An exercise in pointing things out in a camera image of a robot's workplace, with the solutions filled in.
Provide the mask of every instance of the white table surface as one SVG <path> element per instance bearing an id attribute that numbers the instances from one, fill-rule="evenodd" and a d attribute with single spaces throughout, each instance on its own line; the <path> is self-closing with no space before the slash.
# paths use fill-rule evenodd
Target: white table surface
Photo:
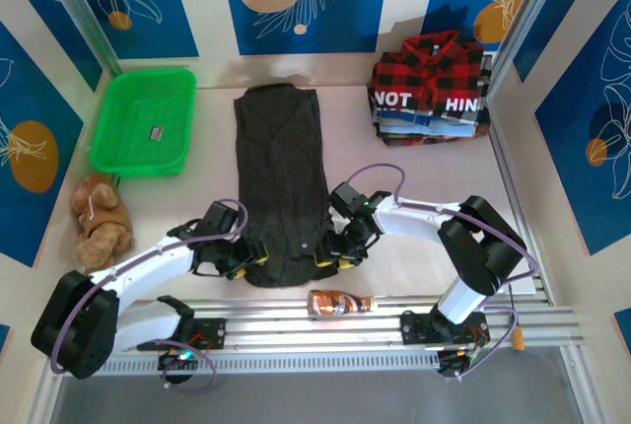
<path id="1" fill-rule="evenodd" d="M 323 161 L 329 190 L 356 170 L 389 162 L 406 170 L 401 195 L 432 202 L 462 202 L 481 195 L 513 226 L 513 215 L 488 138 L 416 147 L 388 147 L 375 136 L 363 87 L 317 88 L 321 112 Z M 243 89 L 197 92 L 191 146 L 184 171 L 175 177 L 123 179 L 120 192 L 128 206 L 135 254 L 155 244 L 167 230 L 203 216 L 213 200 L 238 196 L 233 100 Z M 361 192 L 394 190 L 395 170 L 378 168 L 353 180 Z M 527 270 L 524 261 L 516 273 Z M 243 278 L 235 281 L 185 275 L 164 283 L 146 299 L 170 294 L 194 299 L 298 299 L 310 289 L 341 289 L 361 295 L 440 295 L 456 277 L 439 244 L 408 236 L 387 236 L 371 248 L 359 267 L 334 277 L 283 289 L 262 289 Z M 515 293 L 534 293 L 528 278 Z"/>

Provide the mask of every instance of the red plaid shirt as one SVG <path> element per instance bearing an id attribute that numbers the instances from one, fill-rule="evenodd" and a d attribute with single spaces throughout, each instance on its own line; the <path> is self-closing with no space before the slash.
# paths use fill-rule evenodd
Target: red plaid shirt
<path id="1" fill-rule="evenodd" d="M 483 53 L 483 46 L 459 32 L 406 39 L 400 52 L 385 52 L 373 68 L 371 86 L 378 105 L 440 115 L 450 102 L 450 111 L 456 113 L 455 104 L 462 110 L 466 101 L 479 98 Z"/>

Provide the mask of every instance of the gray floor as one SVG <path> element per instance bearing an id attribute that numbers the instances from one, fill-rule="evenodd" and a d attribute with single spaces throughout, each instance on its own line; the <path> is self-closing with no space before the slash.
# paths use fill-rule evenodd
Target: gray floor
<path id="1" fill-rule="evenodd" d="M 64 382 L 54 424 L 583 422 L 554 348 L 500 350 L 461 384 L 435 372 L 226 375 L 181 395 L 158 377 Z"/>

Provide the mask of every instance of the shirt collar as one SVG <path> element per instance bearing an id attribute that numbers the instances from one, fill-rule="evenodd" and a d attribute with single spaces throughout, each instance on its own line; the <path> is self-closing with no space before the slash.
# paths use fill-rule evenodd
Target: shirt collar
<path id="1" fill-rule="evenodd" d="M 442 32 L 411 37 L 403 42 L 401 60 L 418 72 L 428 67 L 448 69 L 466 51 L 467 41 L 459 32 Z M 434 46 L 438 52 L 433 54 Z"/>

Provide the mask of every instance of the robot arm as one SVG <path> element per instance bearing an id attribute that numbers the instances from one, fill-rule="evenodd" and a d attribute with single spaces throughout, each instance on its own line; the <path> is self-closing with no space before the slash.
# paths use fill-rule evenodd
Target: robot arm
<path id="1" fill-rule="evenodd" d="M 461 325 L 509 278 L 522 255 L 497 236 L 457 215 L 473 217 L 492 230 L 526 248 L 522 239 L 482 197 L 463 203 L 432 204 L 398 198 L 379 191 L 370 198 L 347 182 L 330 195 L 333 209 L 349 221 L 341 232 L 330 229 L 315 252 L 317 264 L 327 261 L 359 264 L 367 249 L 382 235 L 406 234 L 441 243 L 456 268 L 458 278 L 431 312 L 431 324 L 445 342 L 459 333 Z"/>
<path id="2" fill-rule="evenodd" d="M 184 303 L 163 296 L 149 305 L 132 304 L 170 279 L 189 272 L 200 274 L 197 268 L 206 261 L 215 264 L 219 272 L 215 276 L 228 279 L 243 274 L 246 266 L 264 262 L 267 259 L 265 247 L 243 236 L 230 241 L 190 241 L 226 237 L 238 217 L 236 210 L 213 202 L 203 219 L 172 229 L 153 247 L 117 266 L 91 276 L 78 271 L 65 274 L 35 327 L 32 345 L 52 356 L 55 341 L 71 311 L 89 291 L 102 283 L 63 333 L 57 362 L 76 378 L 91 376 L 112 351 L 155 339 L 188 340 L 194 319 L 192 309 Z M 151 256 L 150 259 L 129 267 L 147 256 Z"/>

